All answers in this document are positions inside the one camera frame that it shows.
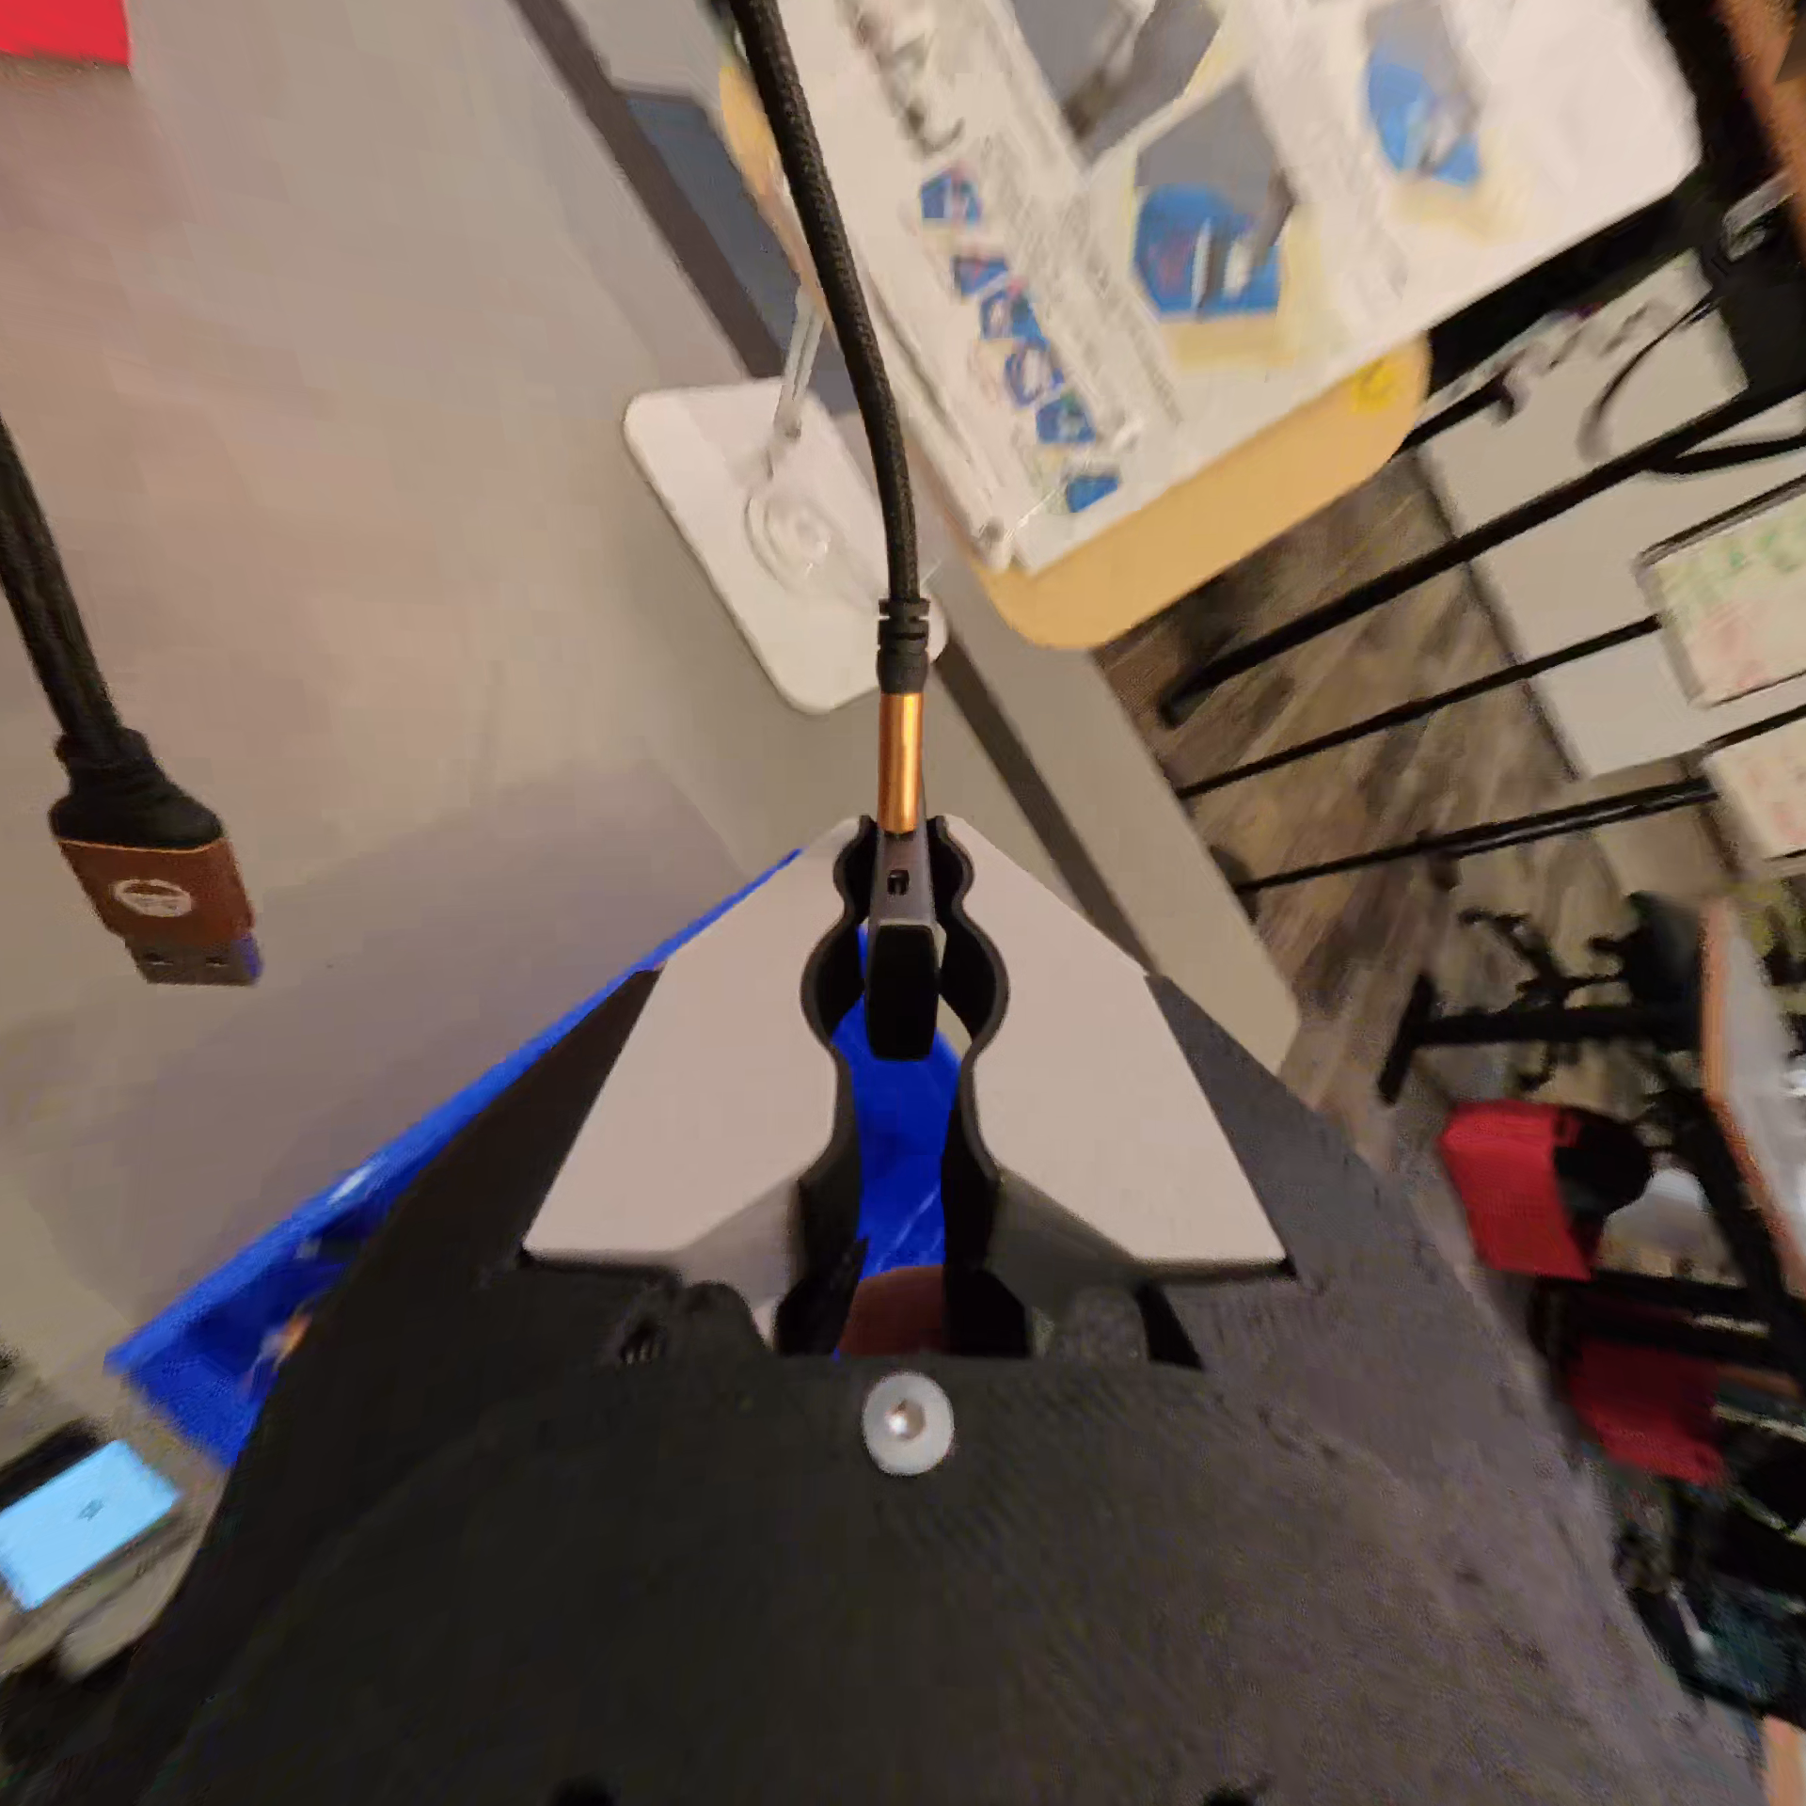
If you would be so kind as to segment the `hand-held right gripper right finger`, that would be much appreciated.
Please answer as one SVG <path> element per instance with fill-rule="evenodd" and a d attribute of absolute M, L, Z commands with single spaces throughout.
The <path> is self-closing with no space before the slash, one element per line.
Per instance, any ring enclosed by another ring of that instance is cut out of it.
<path fill-rule="evenodd" d="M 951 1353 L 1196 1359 L 1171 1288 L 1289 1255 L 1155 977 L 954 816 L 934 884 L 969 1033 L 940 1170 Z"/>

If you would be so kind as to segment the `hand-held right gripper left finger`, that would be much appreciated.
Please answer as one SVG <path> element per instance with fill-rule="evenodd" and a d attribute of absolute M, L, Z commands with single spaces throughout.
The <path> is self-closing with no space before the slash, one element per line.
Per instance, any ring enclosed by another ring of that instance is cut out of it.
<path fill-rule="evenodd" d="M 535 1262 L 728 1285 L 774 1343 L 804 1260 L 796 1190 L 838 1096 L 801 979 L 841 920 L 855 828 L 836 821 L 664 962 L 523 1236 Z"/>

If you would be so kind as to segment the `blue plastic bin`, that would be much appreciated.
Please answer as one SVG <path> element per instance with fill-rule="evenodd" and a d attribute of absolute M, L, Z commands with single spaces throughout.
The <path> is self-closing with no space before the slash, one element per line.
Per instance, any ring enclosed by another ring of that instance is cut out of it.
<path fill-rule="evenodd" d="M 801 849 L 790 852 L 249 1240 L 108 1350 L 108 1375 L 119 1376 L 195 1450 L 223 1468 L 234 1467 L 277 1385 L 283 1335 L 317 1316 L 411 1185 L 625 979 L 673 961 L 799 858 Z M 958 1058 L 948 1039 L 939 1039 L 920 1063 L 879 1063 L 860 1005 L 835 1033 L 835 1048 L 855 1081 L 867 1278 L 931 1265 L 945 1252 L 939 1163 Z"/>

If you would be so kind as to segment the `slim dark usb hub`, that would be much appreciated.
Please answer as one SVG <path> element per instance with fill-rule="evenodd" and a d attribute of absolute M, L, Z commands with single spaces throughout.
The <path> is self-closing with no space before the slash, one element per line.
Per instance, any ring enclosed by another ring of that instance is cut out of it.
<path fill-rule="evenodd" d="M 927 1060 L 939 1033 L 939 909 L 927 821 L 877 831 L 867 951 L 868 1049 L 882 1063 Z"/>

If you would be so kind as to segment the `red plastic bin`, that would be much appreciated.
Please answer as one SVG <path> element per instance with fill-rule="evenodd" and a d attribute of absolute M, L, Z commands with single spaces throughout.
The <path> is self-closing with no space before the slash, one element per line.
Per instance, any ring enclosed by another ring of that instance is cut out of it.
<path fill-rule="evenodd" d="M 129 70 L 125 3 L 4 3 L 4 58 Z"/>

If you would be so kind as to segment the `red bag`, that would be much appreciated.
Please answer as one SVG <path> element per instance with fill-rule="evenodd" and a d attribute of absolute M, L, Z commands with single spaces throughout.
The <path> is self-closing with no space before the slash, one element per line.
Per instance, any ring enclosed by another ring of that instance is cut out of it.
<path fill-rule="evenodd" d="M 1524 1278 L 1591 1283 L 1607 1221 L 1656 1175 L 1629 1122 L 1534 1100 L 1456 1105 L 1438 1152 L 1481 1265 Z"/>
<path fill-rule="evenodd" d="M 1600 1454 L 1702 1488 L 1729 1477 L 1722 1390 L 1769 1370 L 1761 1339 L 1591 1290 L 1567 1296 L 1548 1353 L 1569 1411 Z"/>

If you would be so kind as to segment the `black office chair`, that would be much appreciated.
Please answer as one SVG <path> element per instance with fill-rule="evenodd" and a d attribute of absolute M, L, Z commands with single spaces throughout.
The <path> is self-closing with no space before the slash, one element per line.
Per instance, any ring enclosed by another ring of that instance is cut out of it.
<path fill-rule="evenodd" d="M 1538 1048 L 1544 1064 L 1521 1094 L 1545 1086 L 1586 1048 L 1636 1048 L 1656 1060 L 1697 1055 L 1705 1025 L 1705 915 L 1653 891 L 1631 895 L 1634 925 L 1591 938 L 1598 971 L 1558 962 L 1545 934 L 1519 914 L 1462 909 L 1456 924 L 1481 929 L 1521 966 L 1509 1005 L 1446 1009 L 1429 973 L 1419 973 L 1397 1020 L 1374 1092 L 1397 1105 L 1421 1051 Z"/>

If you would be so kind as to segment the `long wooden workbench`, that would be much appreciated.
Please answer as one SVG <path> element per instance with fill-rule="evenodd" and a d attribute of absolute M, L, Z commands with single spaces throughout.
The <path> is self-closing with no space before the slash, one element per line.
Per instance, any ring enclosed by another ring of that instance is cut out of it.
<path fill-rule="evenodd" d="M 1702 1089 L 1784 1283 L 1803 1297 L 1803 1101 L 1784 1007 L 1733 899 L 1702 915 Z"/>

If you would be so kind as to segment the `printed instruction sheet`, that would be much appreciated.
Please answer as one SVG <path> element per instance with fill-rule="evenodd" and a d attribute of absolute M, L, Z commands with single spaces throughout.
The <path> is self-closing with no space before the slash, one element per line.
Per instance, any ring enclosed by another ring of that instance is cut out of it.
<path fill-rule="evenodd" d="M 1046 568 L 1702 158 L 1650 6 L 780 6 L 891 385 Z"/>

